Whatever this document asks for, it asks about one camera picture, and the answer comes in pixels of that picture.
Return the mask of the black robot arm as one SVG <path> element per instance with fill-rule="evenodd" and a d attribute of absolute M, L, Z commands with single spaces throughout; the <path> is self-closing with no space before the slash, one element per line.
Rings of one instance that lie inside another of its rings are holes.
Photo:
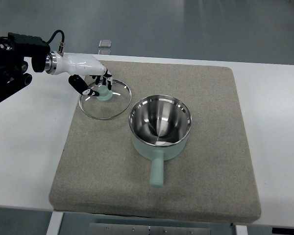
<path fill-rule="evenodd" d="M 32 75 L 26 72 L 26 57 L 31 58 L 35 72 L 53 72 L 56 69 L 55 52 L 50 50 L 49 44 L 58 33 L 61 34 L 58 53 L 62 56 L 65 42 L 62 30 L 56 30 L 48 41 L 11 32 L 6 37 L 0 37 L 0 102 L 31 83 Z"/>

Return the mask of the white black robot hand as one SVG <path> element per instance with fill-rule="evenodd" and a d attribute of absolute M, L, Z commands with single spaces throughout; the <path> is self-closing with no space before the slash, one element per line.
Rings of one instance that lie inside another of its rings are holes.
<path fill-rule="evenodd" d="M 109 100 L 112 97 L 112 74 L 97 58 L 91 54 L 50 52 L 46 58 L 45 71 L 58 75 L 68 73 L 69 84 L 81 95 L 96 96 L 99 100 Z M 98 85 L 97 91 L 91 89 L 82 76 L 91 76 Z"/>

